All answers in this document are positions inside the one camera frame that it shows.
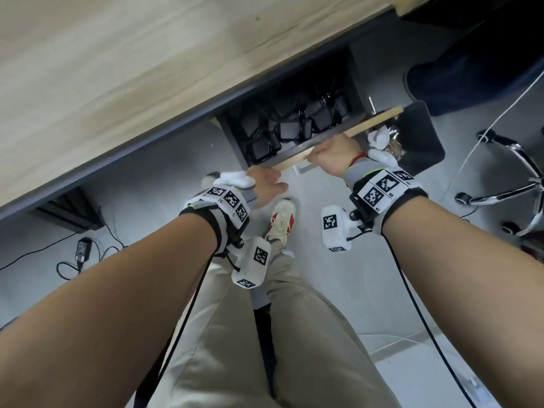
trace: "office chair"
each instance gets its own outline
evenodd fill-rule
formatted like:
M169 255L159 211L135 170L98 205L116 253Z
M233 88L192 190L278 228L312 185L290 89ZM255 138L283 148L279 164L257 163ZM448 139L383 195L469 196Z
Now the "office chair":
M484 133L485 133L485 130L482 130L477 134L478 140L481 139ZM527 170L529 170L529 172L531 173L531 177L529 178L529 184L526 184L525 186L522 186L515 190L510 190L508 192L503 192L493 196L486 196L486 197L472 197L470 195L467 195L466 193L461 192L455 195L455 201L462 205L469 205L469 206L495 205L496 203L500 203L505 200L518 197L528 192L537 192L536 200L535 200L535 204L533 208L533 218L531 219L527 227L525 227L524 229L521 229L518 225L516 225L513 222L501 223L502 230L504 232L515 235L515 236L523 236L531 232L535 228L535 226L538 225L543 215L543 211L544 211L544 186L542 185L542 181L544 179L543 174L540 171L540 168L534 162L534 160L525 152L525 150L523 150L523 148L518 142L512 139L509 139L508 137L500 136L497 133L495 133L493 130L490 130L487 132L482 142L500 144L501 146L504 146L508 150L512 151L513 154L515 154L518 157L518 159L521 160L521 162L525 165Z

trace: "white cable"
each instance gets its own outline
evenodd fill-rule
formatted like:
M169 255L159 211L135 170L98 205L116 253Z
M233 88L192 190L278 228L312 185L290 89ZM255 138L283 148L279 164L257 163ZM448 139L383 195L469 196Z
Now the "white cable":
M455 182L455 180L459 177L459 174L461 173L461 170L463 170L463 167L465 167L465 165L467 164L467 161L468 161L468 158L470 156L472 156L472 154L474 153L474 151L476 150L476 148L478 147L478 145L482 142L482 140L486 137L487 133L489 132L489 130L493 129L493 126L495 126L495 124L497 124L499 122L499 120L506 114L508 113L522 98L524 95L526 95L529 90L531 90L531 88L533 88L533 86L536 84L537 81L539 81L542 76L544 75L544 71L542 73L540 73L540 75L535 79L535 81L533 81L531 83L531 85L529 87L527 87L527 89L521 94L521 96L519 96L515 102L512 103L512 105L510 107L508 107L506 110L504 110L504 112L499 116L497 117L497 119L491 124L491 126L489 126L489 128L485 131L485 133L482 135L482 137L480 137L480 140L478 140L478 143L476 143L476 145L472 148L472 150L470 151L470 153L468 154L467 158L465 159L465 161L463 162L463 164L461 165L461 168L459 169L459 171L455 174L455 176L453 177L452 181L450 182L450 184L448 185L448 188L445 190L445 193L444 193L444 196L442 196L442 198L440 199L440 202L442 202L445 198L445 196L448 194L449 190L452 188L452 185L453 183Z
M433 347L433 346L431 346L429 344L426 344L425 342L414 341L413 339L408 339L408 338L405 338L405 337L402 337L402 336L397 336L397 335L391 335L389 333L358 333L357 336L388 336L390 338L402 339L403 341L412 342L412 343L415 343L415 344L418 344L418 345L425 345L426 347L429 347L432 350L436 350L435 347ZM459 354L448 351L447 349L443 349L442 351L446 352L447 354L456 356L457 358L462 358Z

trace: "dark fabric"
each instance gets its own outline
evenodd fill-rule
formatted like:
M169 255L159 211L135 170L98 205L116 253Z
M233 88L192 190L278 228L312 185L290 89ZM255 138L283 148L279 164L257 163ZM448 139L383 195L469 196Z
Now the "dark fabric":
M436 61L412 67L408 93L440 116L527 87L544 70L543 11L544 0L507 3Z

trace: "shoe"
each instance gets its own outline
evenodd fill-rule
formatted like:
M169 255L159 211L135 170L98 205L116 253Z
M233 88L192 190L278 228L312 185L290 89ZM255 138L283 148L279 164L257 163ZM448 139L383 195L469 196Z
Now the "shoe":
M264 236L264 239L268 240L268 242L280 240L283 246L285 246L287 237L295 224L295 215L296 207L293 201L290 199L280 200L274 206L272 217L270 218L270 229Z
M219 173L212 172L209 175L204 176L202 181L200 182L200 190L205 190L213 187L213 182L219 179Z

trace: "bracelet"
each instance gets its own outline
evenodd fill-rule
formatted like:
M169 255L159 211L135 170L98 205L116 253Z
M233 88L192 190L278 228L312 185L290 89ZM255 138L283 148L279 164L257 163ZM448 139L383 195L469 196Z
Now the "bracelet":
M366 156L367 156L367 154L366 154L365 152L359 153L359 155L356 156L356 157L351 161L350 164L348 164L348 167L345 168L345 171L348 171L348 169L349 169L351 166L353 166L353 165L355 164L355 162L357 162L357 160L362 159L363 157L366 157Z

